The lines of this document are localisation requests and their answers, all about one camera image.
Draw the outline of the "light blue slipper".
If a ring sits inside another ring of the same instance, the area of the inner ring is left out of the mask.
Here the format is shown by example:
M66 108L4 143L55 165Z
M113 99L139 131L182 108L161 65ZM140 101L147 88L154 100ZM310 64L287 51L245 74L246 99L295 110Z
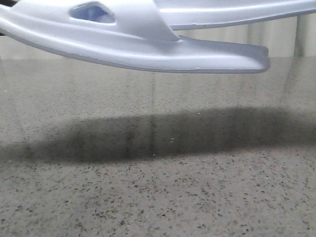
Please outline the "light blue slipper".
M176 35L151 0L21 0L1 5L3 34L55 54L154 72L259 73L262 46Z
M315 13L314 0L156 0L174 30L242 25Z

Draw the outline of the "pale green curtain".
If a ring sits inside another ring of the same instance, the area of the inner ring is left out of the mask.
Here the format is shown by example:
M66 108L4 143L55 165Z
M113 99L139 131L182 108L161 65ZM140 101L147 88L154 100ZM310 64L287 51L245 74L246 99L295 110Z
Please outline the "pale green curtain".
M262 46L179 36L178 29L241 24L314 12L316 3L226 8L159 8L85 2L1 6L0 30L25 44L98 64L148 71L262 71Z

